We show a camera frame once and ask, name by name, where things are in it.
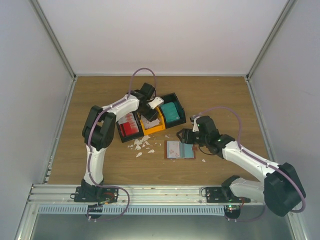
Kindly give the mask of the white credit card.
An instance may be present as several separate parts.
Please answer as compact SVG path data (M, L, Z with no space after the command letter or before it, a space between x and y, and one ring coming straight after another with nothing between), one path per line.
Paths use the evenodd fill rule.
M166 151L168 159L180 158L180 142L179 141L167 141Z

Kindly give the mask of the black bin with green cards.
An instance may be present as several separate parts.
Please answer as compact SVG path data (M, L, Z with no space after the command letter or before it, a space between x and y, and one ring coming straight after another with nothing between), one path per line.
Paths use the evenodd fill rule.
M186 123L185 110L182 107L179 98L173 93L160 96L163 104L156 107L163 118L165 129L173 128Z

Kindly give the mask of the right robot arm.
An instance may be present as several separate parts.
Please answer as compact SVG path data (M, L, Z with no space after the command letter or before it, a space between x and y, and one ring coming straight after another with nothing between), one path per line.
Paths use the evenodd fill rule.
M257 180L246 180L233 175L221 184L221 196L228 203L244 198L255 200L283 217L289 212L302 212L306 208L306 192L295 168L285 162L267 160L242 146L235 138L220 134L209 116L192 119L193 128L183 128L177 137L183 144L205 147L209 154L232 162Z

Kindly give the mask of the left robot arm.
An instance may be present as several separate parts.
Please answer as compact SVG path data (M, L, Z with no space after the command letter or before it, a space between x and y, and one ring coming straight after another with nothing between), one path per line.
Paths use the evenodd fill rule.
M116 122L125 115L137 111L147 120L157 118L156 88L144 83L141 89L130 90L121 99L109 105L93 106L87 116L82 130L87 149L85 175L81 181L81 189L92 202L98 202L103 197L101 185L104 181L103 165L105 153L112 143Z

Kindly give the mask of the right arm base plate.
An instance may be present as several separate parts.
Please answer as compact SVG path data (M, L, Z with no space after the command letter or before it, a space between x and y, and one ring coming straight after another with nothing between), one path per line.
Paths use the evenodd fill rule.
M207 203L242 204L251 202L250 198L235 196L229 187L207 186L200 190L200 195L206 199Z

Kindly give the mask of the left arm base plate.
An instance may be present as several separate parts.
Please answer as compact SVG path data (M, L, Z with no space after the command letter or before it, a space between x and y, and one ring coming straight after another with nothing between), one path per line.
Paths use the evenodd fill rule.
M70 198L76 203L111 204L118 201L117 188L101 188L97 186L78 186Z

